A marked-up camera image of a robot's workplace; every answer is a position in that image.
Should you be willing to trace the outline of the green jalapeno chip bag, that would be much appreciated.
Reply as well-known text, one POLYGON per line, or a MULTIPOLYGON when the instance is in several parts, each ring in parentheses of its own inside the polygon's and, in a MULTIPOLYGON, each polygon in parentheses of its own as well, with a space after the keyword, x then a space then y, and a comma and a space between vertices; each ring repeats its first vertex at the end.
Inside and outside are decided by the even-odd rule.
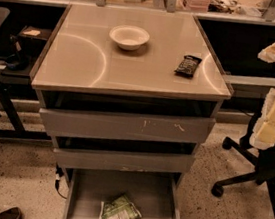
POLYGON ((142 214, 126 194, 121 194, 111 202, 101 203, 99 219, 140 219, 142 214))

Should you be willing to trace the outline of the grey top drawer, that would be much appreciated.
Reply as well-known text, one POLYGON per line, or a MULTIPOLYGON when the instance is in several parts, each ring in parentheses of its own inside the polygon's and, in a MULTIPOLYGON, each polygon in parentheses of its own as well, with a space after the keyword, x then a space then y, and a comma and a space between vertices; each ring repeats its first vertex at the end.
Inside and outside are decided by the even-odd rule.
POLYGON ((76 110, 39 111, 48 135, 74 138, 203 143, 213 118, 76 110))

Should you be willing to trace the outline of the grey middle drawer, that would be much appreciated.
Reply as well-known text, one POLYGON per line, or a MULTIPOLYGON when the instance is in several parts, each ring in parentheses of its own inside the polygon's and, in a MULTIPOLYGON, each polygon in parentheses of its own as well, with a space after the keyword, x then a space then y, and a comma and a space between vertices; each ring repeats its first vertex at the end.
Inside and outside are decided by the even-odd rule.
POLYGON ((103 169, 133 172, 164 172, 185 174, 194 162, 188 154, 127 152, 60 148, 53 142, 54 154, 60 167, 103 169))

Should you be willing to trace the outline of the grey open bottom drawer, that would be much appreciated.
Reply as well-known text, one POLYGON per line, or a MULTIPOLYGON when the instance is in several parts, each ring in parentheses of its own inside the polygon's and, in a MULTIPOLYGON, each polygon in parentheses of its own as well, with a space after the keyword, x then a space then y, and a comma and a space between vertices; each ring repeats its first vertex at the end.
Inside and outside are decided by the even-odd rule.
POLYGON ((180 219, 175 189, 169 174, 76 169, 64 219, 100 219, 102 204, 121 194, 140 210, 141 219, 180 219))

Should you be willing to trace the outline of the grey drawer cabinet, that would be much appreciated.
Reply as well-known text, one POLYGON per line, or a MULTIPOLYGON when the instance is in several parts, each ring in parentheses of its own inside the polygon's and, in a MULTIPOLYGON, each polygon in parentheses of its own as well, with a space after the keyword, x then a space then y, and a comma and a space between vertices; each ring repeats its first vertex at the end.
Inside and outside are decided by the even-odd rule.
MULTIPOLYGON (((231 93, 192 16, 75 4, 60 20, 39 61, 31 82, 40 108, 215 120, 231 93), (135 51, 120 49, 109 32, 122 25, 143 28, 149 41, 135 51), (192 78, 175 74, 185 55, 201 59, 192 78)), ((66 149, 193 156, 202 144, 50 137, 66 149)))

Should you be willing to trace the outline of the black office chair right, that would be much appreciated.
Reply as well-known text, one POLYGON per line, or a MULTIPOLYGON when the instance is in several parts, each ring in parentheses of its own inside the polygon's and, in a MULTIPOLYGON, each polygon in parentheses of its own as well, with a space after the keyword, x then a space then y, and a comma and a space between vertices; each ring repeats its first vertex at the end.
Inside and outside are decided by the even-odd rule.
POLYGON ((226 180, 223 179, 221 181, 217 181, 215 184, 213 184, 211 193, 216 197, 221 197, 224 192, 223 186, 244 183, 246 181, 255 181, 257 185, 266 183, 271 201, 270 203, 273 208, 272 211, 275 216, 275 146, 272 146, 266 150, 259 150, 258 156, 254 156, 249 151, 249 149, 252 148, 249 142, 252 132, 251 126, 256 125, 257 119, 260 117, 261 114, 258 112, 251 118, 250 123, 248 124, 248 132, 239 140, 238 143, 235 143, 235 141, 228 136, 223 140, 222 143, 223 149, 230 150, 231 148, 234 148, 236 151, 238 151, 245 159, 254 165, 255 171, 249 174, 247 173, 244 175, 228 178, 226 180))

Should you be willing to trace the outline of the dark snack bar wrapper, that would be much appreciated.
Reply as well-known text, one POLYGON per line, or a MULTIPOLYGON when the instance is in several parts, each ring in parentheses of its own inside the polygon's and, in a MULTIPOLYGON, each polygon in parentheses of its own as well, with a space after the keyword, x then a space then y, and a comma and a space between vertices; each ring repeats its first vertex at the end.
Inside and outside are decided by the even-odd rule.
POLYGON ((182 62, 175 69, 175 74, 185 76, 186 78, 192 78, 200 63, 200 58, 193 55, 185 55, 182 62))

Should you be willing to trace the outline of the white ceramic bowl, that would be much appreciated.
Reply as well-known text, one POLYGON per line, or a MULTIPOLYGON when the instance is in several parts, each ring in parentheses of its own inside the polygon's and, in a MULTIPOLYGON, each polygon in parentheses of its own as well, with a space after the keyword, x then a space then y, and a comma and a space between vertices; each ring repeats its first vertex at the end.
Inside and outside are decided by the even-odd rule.
POLYGON ((143 28, 128 25, 112 28, 109 32, 109 36, 120 49, 126 51, 135 51, 150 39, 148 32, 143 30, 143 28))

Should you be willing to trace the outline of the black box with label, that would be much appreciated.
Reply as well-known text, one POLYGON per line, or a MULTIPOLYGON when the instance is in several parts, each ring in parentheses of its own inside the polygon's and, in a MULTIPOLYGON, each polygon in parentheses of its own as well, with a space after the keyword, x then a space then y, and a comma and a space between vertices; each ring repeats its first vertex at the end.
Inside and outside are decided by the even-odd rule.
POLYGON ((51 29, 25 26, 18 34, 18 39, 21 46, 26 50, 39 50, 44 48, 51 34, 51 29))

